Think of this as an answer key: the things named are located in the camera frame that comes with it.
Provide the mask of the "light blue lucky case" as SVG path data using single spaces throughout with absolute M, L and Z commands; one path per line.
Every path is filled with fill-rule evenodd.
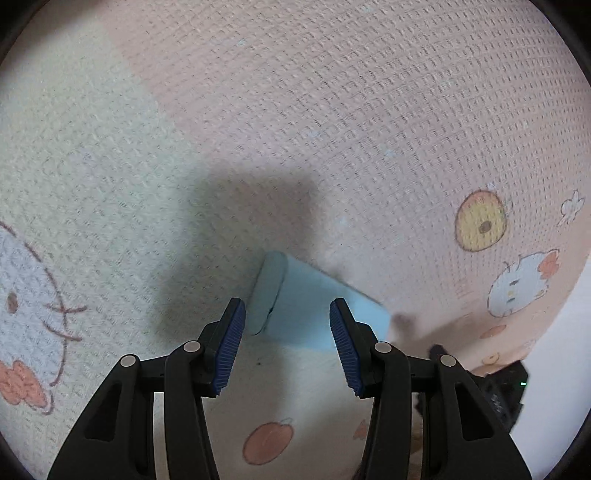
M 246 303 L 246 331 L 297 348 L 332 350 L 329 307 L 338 298 L 378 338 L 386 337 L 391 315 L 378 301 L 290 255 L 268 252 Z

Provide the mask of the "pink cartoon bed sheet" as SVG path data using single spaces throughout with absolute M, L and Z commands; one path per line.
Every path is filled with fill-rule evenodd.
M 122 355 L 268 252 L 390 342 L 532 384 L 536 479 L 590 406 L 590 84 L 529 1 L 50 1 L 1 63 L 1 433 L 47 477 Z

